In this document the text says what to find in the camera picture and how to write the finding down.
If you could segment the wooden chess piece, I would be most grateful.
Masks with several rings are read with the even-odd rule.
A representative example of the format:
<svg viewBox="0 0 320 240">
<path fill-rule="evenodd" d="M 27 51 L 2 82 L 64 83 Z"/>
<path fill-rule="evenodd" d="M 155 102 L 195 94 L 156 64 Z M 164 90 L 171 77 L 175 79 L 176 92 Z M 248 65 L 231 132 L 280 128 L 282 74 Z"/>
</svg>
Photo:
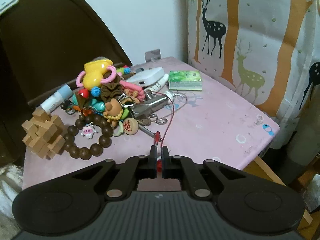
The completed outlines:
<svg viewBox="0 0 320 240">
<path fill-rule="evenodd" d="M 139 123 L 134 118 L 126 118 L 123 121 L 124 133 L 127 135 L 134 135 L 139 130 Z"/>
</svg>

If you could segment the green tissue pack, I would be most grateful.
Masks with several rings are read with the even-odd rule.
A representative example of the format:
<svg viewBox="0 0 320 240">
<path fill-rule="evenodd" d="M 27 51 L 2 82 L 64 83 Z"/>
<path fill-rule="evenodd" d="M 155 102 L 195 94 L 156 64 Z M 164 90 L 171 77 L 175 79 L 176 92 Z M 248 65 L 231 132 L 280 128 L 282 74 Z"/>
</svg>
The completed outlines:
<svg viewBox="0 0 320 240">
<path fill-rule="evenodd" d="M 168 86 L 170 90 L 202 90 L 202 78 L 198 70 L 171 70 Z"/>
</svg>

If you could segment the silver nail clipper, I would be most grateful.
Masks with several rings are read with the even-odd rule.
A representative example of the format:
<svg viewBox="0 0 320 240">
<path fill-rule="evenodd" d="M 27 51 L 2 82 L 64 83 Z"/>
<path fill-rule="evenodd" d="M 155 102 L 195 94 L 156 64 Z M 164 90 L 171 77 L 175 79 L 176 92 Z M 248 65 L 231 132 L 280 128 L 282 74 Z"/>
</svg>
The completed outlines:
<svg viewBox="0 0 320 240">
<path fill-rule="evenodd" d="M 130 108 L 130 112 L 134 118 L 138 118 L 140 116 L 149 116 L 151 113 L 162 109 L 164 106 L 170 103 L 170 99 L 166 95 L 158 95 L 134 105 Z"/>
</svg>

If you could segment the white power bank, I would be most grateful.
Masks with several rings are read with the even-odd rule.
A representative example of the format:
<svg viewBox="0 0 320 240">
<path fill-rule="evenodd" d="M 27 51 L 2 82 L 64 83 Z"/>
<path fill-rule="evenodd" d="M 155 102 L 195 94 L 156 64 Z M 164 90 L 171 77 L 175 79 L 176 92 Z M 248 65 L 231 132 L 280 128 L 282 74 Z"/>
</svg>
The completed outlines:
<svg viewBox="0 0 320 240">
<path fill-rule="evenodd" d="M 162 67 L 157 67 L 153 69 L 144 70 L 136 73 L 135 75 L 129 77 L 126 82 L 141 86 L 149 87 L 155 84 L 165 75 L 164 69 Z"/>
</svg>

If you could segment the pink foam table mat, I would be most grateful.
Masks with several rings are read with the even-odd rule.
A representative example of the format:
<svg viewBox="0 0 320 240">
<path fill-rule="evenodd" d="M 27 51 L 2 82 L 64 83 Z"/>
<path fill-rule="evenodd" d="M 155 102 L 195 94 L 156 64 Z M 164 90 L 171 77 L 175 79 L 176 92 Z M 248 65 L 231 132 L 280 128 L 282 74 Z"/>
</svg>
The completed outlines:
<svg viewBox="0 0 320 240">
<path fill-rule="evenodd" d="M 149 130 L 160 132 L 171 155 L 189 157 L 195 163 L 213 159 L 244 169 L 261 153 L 279 132 L 279 125 L 244 98 L 201 74 L 200 92 L 183 91 L 174 106 L 157 112 L 167 124 L 151 124 Z M 121 164 L 127 158 L 147 155 L 152 137 L 142 131 L 135 135 L 122 134 L 112 138 L 110 147 L 102 155 L 89 160 L 74 159 L 69 153 L 42 159 L 25 153 L 23 187 L 39 184 L 53 178 L 93 165 L 105 159 Z"/>
</svg>

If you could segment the white cosmetic tube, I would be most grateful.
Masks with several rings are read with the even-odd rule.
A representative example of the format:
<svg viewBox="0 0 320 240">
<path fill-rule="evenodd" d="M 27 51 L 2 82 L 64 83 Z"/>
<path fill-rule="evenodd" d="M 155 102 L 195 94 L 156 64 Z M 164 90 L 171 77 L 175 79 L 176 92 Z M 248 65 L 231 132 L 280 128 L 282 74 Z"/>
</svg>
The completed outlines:
<svg viewBox="0 0 320 240">
<path fill-rule="evenodd" d="M 167 83 L 169 78 L 168 74 L 165 74 L 161 79 L 159 79 L 154 85 L 150 86 L 148 90 L 152 92 L 159 92 Z"/>
</svg>

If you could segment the teal plastic toy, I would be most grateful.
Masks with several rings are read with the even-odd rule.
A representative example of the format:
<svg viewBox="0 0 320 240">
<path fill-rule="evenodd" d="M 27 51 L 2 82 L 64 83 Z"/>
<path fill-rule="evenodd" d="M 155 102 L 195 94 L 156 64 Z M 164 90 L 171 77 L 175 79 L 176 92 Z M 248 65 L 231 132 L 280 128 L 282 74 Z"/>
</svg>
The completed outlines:
<svg viewBox="0 0 320 240">
<path fill-rule="evenodd" d="M 88 107 L 96 112 L 105 111 L 105 103 L 103 101 L 97 100 L 96 98 L 92 98 L 89 100 Z"/>
</svg>

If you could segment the yellow toy cup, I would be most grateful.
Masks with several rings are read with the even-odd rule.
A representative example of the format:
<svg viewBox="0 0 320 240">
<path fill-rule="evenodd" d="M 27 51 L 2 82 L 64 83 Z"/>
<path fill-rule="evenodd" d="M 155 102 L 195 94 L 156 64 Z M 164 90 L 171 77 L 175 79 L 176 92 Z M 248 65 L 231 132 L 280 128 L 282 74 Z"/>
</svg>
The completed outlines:
<svg viewBox="0 0 320 240">
<path fill-rule="evenodd" d="M 93 87 L 100 87 L 101 80 L 107 73 L 107 67 L 112 66 L 113 62 L 109 59 L 100 59 L 88 62 L 84 65 L 85 75 L 82 79 L 84 87 L 91 90 Z"/>
</svg>

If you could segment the grey patterned blanket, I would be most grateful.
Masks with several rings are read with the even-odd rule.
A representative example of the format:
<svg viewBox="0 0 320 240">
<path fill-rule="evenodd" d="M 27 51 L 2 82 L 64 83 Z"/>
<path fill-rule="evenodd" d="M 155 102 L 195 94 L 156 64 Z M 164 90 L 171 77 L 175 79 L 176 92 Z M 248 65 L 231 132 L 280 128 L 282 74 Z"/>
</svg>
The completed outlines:
<svg viewBox="0 0 320 240">
<path fill-rule="evenodd" d="M 12 204 L 22 191 L 23 168 L 14 164 L 1 167 L 1 239 L 12 239 L 20 228 L 12 214 Z"/>
</svg>

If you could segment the white blue tube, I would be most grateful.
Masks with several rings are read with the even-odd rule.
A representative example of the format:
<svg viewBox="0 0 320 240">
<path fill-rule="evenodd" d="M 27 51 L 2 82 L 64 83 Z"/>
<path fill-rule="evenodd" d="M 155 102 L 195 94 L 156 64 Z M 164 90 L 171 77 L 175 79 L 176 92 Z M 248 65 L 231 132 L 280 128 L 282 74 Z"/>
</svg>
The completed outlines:
<svg viewBox="0 0 320 240">
<path fill-rule="evenodd" d="M 52 113 L 57 107 L 59 107 L 65 100 L 68 100 L 72 96 L 73 92 L 69 85 L 65 84 L 59 88 L 54 94 L 47 98 L 40 107 L 47 113 Z"/>
</svg>

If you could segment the deer pattern curtain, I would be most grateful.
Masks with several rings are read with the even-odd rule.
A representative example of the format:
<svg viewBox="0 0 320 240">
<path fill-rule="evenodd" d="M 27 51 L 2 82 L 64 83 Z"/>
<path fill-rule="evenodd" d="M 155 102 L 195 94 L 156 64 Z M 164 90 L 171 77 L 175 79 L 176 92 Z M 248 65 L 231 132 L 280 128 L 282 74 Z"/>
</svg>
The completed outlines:
<svg viewBox="0 0 320 240">
<path fill-rule="evenodd" d="M 287 144 L 319 90 L 319 0 L 187 0 L 188 61 L 217 81 L 210 159 L 237 169 Z"/>
</svg>

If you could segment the wooden burr puzzle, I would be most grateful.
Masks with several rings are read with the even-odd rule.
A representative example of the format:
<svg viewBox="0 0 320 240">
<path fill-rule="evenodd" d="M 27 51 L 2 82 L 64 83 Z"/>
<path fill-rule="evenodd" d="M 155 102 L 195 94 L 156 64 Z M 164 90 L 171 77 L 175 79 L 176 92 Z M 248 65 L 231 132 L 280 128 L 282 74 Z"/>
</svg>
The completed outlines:
<svg viewBox="0 0 320 240">
<path fill-rule="evenodd" d="M 42 108 L 37 108 L 32 116 L 22 124 L 26 132 L 23 143 L 38 157 L 53 159 L 62 152 L 66 142 L 63 137 L 65 124 L 58 115 L 48 114 Z"/>
</svg>

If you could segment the dark wooden headboard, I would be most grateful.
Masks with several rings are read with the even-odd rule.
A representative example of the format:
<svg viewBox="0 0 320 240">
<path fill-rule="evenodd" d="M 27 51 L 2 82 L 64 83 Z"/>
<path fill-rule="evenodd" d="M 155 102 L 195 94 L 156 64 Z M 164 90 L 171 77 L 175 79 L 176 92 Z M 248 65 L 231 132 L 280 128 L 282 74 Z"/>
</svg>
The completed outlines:
<svg viewBox="0 0 320 240">
<path fill-rule="evenodd" d="M 22 123 L 99 56 L 131 64 L 85 0 L 1 0 L 1 165 L 23 163 Z"/>
</svg>

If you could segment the brown bear keychain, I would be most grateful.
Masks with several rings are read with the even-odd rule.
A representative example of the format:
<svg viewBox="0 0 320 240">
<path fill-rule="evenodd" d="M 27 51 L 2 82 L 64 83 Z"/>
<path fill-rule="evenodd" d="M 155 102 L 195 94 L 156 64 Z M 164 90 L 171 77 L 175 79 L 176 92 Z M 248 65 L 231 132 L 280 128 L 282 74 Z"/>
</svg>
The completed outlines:
<svg viewBox="0 0 320 240">
<path fill-rule="evenodd" d="M 116 128 L 122 114 L 123 108 L 117 99 L 111 99 L 110 102 L 105 103 L 103 116 L 112 128 Z"/>
</svg>

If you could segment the brown cloth scrunchie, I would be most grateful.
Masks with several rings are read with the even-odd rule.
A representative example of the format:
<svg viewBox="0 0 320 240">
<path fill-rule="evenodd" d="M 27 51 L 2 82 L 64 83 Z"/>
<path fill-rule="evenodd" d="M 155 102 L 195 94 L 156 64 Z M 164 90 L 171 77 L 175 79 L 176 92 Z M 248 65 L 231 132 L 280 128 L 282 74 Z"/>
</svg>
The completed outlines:
<svg viewBox="0 0 320 240">
<path fill-rule="evenodd" d="M 110 102 L 112 98 L 116 98 L 123 94 L 120 83 L 106 83 L 101 86 L 100 97 L 104 103 Z"/>
</svg>

